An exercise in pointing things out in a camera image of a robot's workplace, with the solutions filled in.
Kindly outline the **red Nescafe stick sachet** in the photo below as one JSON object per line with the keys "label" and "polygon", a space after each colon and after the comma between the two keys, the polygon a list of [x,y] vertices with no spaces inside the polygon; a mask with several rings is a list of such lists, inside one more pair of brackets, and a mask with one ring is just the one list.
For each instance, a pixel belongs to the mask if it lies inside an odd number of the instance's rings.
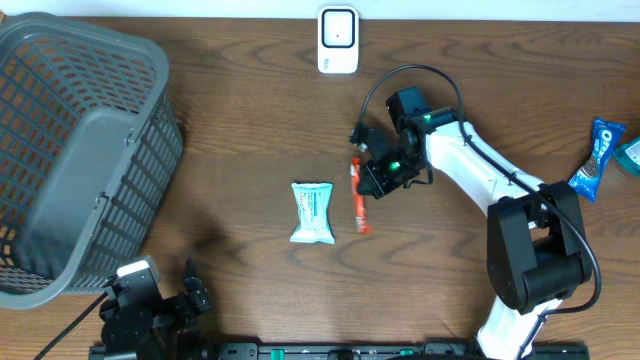
{"label": "red Nescafe stick sachet", "polygon": [[354,202],[355,221],[358,233],[366,235],[371,232],[371,226],[367,222],[366,208],[364,202],[364,196],[358,192],[358,186],[360,184],[360,166],[362,161],[358,157],[354,157],[351,160],[350,176],[351,176],[351,192]]}

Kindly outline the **mint green wipes pack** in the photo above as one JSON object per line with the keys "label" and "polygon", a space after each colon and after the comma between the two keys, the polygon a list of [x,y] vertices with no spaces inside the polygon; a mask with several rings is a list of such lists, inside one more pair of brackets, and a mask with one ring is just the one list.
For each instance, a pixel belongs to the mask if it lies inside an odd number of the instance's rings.
{"label": "mint green wipes pack", "polygon": [[295,243],[334,244],[335,237],[329,223],[331,183],[292,183],[298,209],[299,224],[290,236]]}

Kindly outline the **blue Oreo cookie pack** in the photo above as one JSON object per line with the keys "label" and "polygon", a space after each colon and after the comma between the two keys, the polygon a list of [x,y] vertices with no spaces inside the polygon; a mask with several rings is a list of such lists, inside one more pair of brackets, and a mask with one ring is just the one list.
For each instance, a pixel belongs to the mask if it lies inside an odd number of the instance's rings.
{"label": "blue Oreo cookie pack", "polygon": [[593,120],[591,133],[591,153],[586,162],[569,180],[578,195],[589,202],[596,201],[598,188],[606,166],[616,146],[626,131],[626,126],[601,118]]}

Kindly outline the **teal sanitizer bottle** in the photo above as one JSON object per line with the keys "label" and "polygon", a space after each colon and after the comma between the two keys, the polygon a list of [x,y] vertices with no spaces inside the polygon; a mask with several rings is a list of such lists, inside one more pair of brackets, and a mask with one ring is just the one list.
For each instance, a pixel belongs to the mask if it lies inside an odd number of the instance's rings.
{"label": "teal sanitizer bottle", "polygon": [[628,173],[639,176],[639,147],[640,137],[633,141],[620,145],[613,153],[617,163]]}

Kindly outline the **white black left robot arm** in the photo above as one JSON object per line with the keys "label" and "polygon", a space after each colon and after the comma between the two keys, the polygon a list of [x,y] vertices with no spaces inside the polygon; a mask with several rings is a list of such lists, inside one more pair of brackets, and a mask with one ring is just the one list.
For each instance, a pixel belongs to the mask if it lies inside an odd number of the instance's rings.
{"label": "white black left robot arm", "polygon": [[207,289],[187,259],[184,289],[165,298],[158,287],[159,273],[145,256],[116,271],[100,306],[102,347],[92,349],[92,359],[192,359],[217,357],[216,348],[203,335],[198,317],[212,304]]}

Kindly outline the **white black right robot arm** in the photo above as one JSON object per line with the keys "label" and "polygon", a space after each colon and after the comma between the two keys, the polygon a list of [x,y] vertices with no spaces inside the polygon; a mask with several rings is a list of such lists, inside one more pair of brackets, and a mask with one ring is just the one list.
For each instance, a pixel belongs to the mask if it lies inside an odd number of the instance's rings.
{"label": "white black right robot arm", "polygon": [[576,191],[546,184],[511,164],[452,107],[431,109],[420,90],[394,93],[386,108],[399,136],[359,121],[350,141],[372,158],[355,190],[380,199],[439,170],[482,210],[487,220],[487,273],[496,293],[490,315],[475,336],[472,354],[490,359],[531,359],[542,325],[562,302],[601,273],[584,233]]}

